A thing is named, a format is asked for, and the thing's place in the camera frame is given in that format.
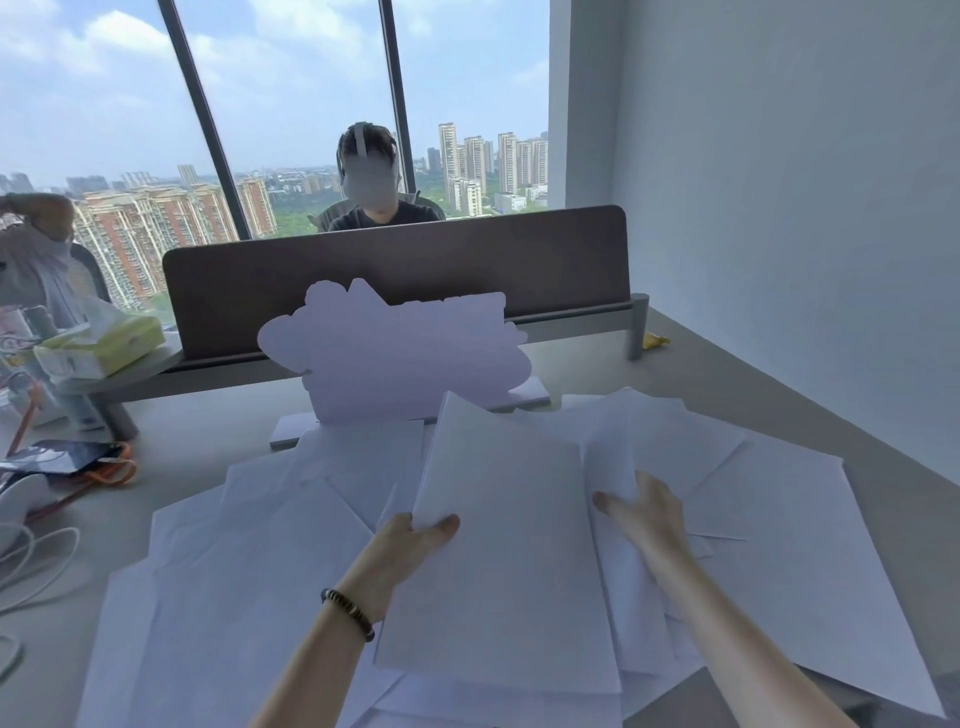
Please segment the dark hair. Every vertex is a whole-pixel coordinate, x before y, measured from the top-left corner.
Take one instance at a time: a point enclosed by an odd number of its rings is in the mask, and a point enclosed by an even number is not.
[[[394,138],[390,136],[387,128],[378,127],[366,121],[361,123],[364,125],[363,140],[367,145],[367,154],[370,152],[379,152],[393,164],[394,157],[396,156],[396,147],[394,146]],[[347,129],[340,137],[340,143],[337,145],[337,154],[340,156],[340,159],[344,157],[356,157],[357,140],[353,133],[353,127]]]

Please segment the black shirt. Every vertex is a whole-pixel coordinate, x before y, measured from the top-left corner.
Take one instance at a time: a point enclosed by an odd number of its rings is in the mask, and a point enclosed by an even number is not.
[[[334,231],[353,231],[361,228],[382,228],[384,225],[409,225],[410,223],[432,223],[440,220],[440,215],[430,207],[423,205],[412,205],[399,201],[396,208],[396,214],[389,223],[380,225],[370,219],[366,212],[360,207],[355,207],[346,215],[341,215],[332,223],[327,232]]]

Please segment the hand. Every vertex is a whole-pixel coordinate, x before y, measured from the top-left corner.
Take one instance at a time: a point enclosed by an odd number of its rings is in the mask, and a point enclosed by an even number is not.
[[[684,505],[666,484],[647,473],[636,473],[640,498],[627,503],[603,491],[593,505],[610,516],[620,532],[640,549],[654,574],[670,569],[678,559],[692,558],[684,528]]]
[[[337,591],[376,624],[387,614],[394,587],[407,579],[431,551],[446,544],[460,528],[460,518],[447,516],[432,528],[415,530],[409,513],[398,513],[377,531],[360,552]]]

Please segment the raised arm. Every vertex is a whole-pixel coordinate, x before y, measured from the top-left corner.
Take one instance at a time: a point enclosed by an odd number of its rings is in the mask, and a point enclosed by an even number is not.
[[[680,607],[741,728],[854,726],[693,559],[680,501],[646,473],[636,474],[636,485],[636,502],[596,493],[593,503],[640,549],[660,587]]]
[[[0,198],[0,211],[19,215],[51,240],[65,243],[73,237],[73,203],[62,195],[11,192]]]
[[[460,527],[456,516],[419,531],[410,520],[409,513],[390,519],[336,586],[374,624],[394,587]],[[251,728],[334,728],[365,644],[360,625],[328,600]]]

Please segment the yellow tissue box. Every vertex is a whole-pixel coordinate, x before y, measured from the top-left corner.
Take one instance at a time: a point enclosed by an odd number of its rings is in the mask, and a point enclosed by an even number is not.
[[[34,347],[37,361],[51,377],[105,379],[165,342],[156,316],[127,316],[95,342],[86,335],[77,327],[47,339]]]

